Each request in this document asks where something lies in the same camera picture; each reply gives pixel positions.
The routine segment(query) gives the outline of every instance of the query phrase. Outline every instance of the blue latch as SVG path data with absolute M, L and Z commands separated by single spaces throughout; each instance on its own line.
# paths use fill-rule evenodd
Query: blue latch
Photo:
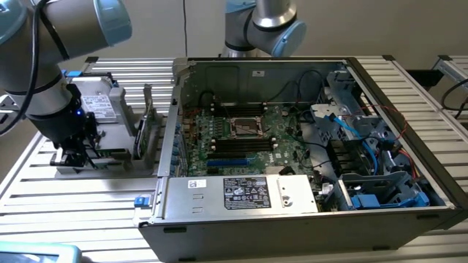
M 135 207 L 150 207 L 150 197 L 138 197 L 134 202 Z
M 69 78 L 77 78 L 77 77 L 81 77 L 82 74 L 83 74 L 82 71 L 71 71 L 71 72 L 69 72 L 67 77 Z
M 381 204 L 375 195 L 355 195 L 351 197 L 351 201 L 358 210 L 430 206 L 430 198 L 425 192 L 419 192 L 414 198 L 409 198 L 399 203 Z

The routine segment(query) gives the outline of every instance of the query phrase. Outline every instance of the power supply label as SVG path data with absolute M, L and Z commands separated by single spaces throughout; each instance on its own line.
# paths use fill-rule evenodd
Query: power supply label
M 271 208 L 266 177 L 225 178 L 227 210 Z

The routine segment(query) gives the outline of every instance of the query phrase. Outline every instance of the red wire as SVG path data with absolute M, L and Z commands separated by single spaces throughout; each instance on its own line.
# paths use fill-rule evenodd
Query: red wire
M 402 115 L 403 117 L 403 120 L 405 120 L 405 127 L 403 127 L 403 130 L 399 134 L 399 136 L 397 137 L 397 140 L 402 138 L 403 134 L 406 133 L 407 129 L 409 129 L 409 121 L 407 119 L 405 118 L 405 115 L 402 112 L 399 112 L 395 108 L 391 108 L 391 107 L 387 107 L 387 106 L 383 106 L 383 105 L 370 105 L 370 106 L 366 106 L 366 107 L 362 107 L 361 110 L 366 109 L 366 108 L 370 108 L 370 107 L 382 107 L 382 108 L 386 108 L 387 110 L 390 111 L 394 111 L 397 112 L 398 114 Z
M 411 171 L 413 171 L 413 178 L 417 179 L 417 166 L 415 166 L 415 162 L 410 156 L 410 154 L 403 151 L 403 150 L 399 150 L 399 153 L 402 153 L 406 157 L 409 157 L 410 159 L 410 163 L 411 163 Z

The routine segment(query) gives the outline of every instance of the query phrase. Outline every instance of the cpu socket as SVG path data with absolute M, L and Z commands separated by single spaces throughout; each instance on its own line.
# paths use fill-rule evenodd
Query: cpu socket
M 261 138 L 263 137 L 262 131 L 262 118 L 231 118 L 231 137 L 233 138 Z

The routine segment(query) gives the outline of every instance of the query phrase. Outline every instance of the aluminum extrusion table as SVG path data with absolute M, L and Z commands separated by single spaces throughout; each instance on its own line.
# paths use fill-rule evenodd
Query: aluminum extrusion table
M 468 191 L 468 136 L 395 61 L 358 57 L 442 164 Z M 173 59 L 101 59 L 91 72 L 113 72 L 127 102 L 143 109 L 143 84 L 154 85 L 158 111 L 173 90 Z M 0 240 L 61 242 L 83 250 L 85 262 L 159 262 L 134 227 L 134 199 L 155 190 L 154 178 L 57 180 L 53 143 L 37 134 L 0 185 Z M 295 256 L 243 262 L 468 262 L 468 221 L 431 231 L 395 251 Z

